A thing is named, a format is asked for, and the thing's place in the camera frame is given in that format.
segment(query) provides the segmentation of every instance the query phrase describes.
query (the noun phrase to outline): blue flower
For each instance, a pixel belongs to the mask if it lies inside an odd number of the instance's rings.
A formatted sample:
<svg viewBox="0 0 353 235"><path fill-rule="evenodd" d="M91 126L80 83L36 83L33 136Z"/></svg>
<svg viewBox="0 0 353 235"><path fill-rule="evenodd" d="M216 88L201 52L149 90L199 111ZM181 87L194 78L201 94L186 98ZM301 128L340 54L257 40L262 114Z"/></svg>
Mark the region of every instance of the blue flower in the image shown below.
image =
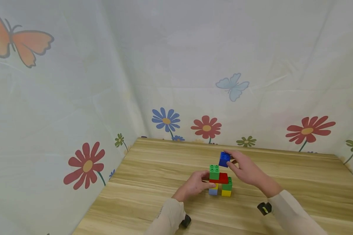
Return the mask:
<svg viewBox="0 0 353 235"><path fill-rule="evenodd" d="M174 136L172 139L176 141L185 141L185 139L183 139L182 136L178 136L178 135Z"/></svg>
<svg viewBox="0 0 353 235"><path fill-rule="evenodd" d="M174 113L174 109L170 109L167 113L167 116L163 107L161 107L161 113L155 109L153 109L152 112L155 115L152 118L152 122L159 123L156 128L161 129L165 127L165 131L167 133L170 132L170 129L172 131L175 131L175 128L180 128L179 125L175 124L180 122L180 119L177 119L177 117L179 117L179 114Z"/></svg>
<svg viewBox="0 0 353 235"><path fill-rule="evenodd" d="M115 169L112 171L109 177L111 178L114 173L115 173Z"/></svg>

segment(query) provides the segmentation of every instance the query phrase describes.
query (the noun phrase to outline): fabric backdrop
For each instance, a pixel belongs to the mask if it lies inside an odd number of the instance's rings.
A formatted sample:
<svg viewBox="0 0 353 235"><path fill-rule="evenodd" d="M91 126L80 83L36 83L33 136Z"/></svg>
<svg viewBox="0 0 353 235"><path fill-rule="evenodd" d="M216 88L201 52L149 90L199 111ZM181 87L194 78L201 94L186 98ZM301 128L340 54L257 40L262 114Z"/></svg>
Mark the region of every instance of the fabric backdrop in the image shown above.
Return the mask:
<svg viewBox="0 0 353 235"><path fill-rule="evenodd" d="M353 172L353 0L0 0L0 234L71 234L140 136Z"/></svg>

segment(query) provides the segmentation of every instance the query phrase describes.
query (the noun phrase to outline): black object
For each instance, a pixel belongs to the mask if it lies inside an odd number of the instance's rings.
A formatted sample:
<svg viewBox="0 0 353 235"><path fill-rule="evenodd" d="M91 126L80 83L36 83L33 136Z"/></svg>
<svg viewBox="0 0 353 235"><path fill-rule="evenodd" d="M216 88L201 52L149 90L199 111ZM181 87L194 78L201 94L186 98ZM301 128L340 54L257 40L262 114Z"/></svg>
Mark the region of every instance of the black object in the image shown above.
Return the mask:
<svg viewBox="0 0 353 235"><path fill-rule="evenodd" d="M262 202L258 205L258 209L263 215L268 215L272 212L272 205L269 202Z"/></svg>
<svg viewBox="0 0 353 235"><path fill-rule="evenodd" d="M190 223L191 223L191 217L186 214L186 216L184 217L184 220L180 224L183 227L188 227Z"/></svg>

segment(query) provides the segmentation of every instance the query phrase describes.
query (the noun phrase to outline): red flower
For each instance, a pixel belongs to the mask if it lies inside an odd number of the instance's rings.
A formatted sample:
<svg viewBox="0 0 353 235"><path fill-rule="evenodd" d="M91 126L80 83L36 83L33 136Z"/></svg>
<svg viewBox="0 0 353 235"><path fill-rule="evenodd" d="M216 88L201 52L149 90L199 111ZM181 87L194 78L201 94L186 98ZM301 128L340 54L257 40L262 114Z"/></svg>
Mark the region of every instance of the red flower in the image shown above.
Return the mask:
<svg viewBox="0 0 353 235"><path fill-rule="evenodd" d="M318 120L318 117L312 117L309 121L308 117L305 117L302 119L302 126L295 126L291 125L287 128L288 131L293 131L295 133L289 133L286 134L286 137L293 137L289 141L293 142L295 141L296 144L301 144L305 138L306 141L309 143L315 142L317 139L313 134L318 134L318 135L329 135L331 131L328 130L322 130L324 128L329 128L331 126L334 126L336 122L331 121L329 123L323 124L328 119L328 116L324 116Z"/></svg>
<svg viewBox="0 0 353 235"><path fill-rule="evenodd" d="M212 139L216 137L216 134L221 134L218 130L221 128L221 123L216 123L217 118L212 118L209 121L209 116L202 116L200 120L195 119L193 122L196 126L191 126L192 130L198 130L195 132L196 135L202 135L202 138L208 139L211 137Z"/></svg>
<svg viewBox="0 0 353 235"><path fill-rule="evenodd" d="M94 171L97 171L98 174L100 174L100 171L104 169L104 164L96 162L103 158L105 155L105 151L103 149L99 151L97 155L95 155L97 153L98 147L99 142L96 142L93 146L92 152L90 153L89 144L84 143L82 145L83 154L80 150L76 151L75 154L77 158L70 158L68 164L70 166L79 167L79 169L64 177L65 184L70 184L81 176L77 183L75 183L73 186L73 189L77 190L82 186L84 181L85 188L89 188L90 181L92 181L92 183L97 181L97 176L95 175Z"/></svg>

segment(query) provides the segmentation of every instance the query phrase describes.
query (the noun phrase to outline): hand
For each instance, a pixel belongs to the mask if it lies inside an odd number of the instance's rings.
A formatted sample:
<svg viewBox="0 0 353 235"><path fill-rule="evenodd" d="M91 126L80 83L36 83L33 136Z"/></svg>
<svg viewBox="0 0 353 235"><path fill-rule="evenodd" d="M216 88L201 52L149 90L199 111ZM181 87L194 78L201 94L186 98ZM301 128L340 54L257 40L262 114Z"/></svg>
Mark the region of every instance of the hand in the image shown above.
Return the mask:
<svg viewBox="0 0 353 235"><path fill-rule="evenodd" d="M234 161L227 162L227 165L241 181L257 187L266 197L276 196L283 190L273 178L264 173L245 154L233 150L225 150L225 152L234 158Z"/></svg>
<svg viewBox="0 0 353 235"><path fill-rule="evenodd" d="M205 189L216 187L215 183L205 182L204 180L209 180L209 171L195 171L171 198L175 198L177 201L185 201L190 196L198 195Z"/></svg>

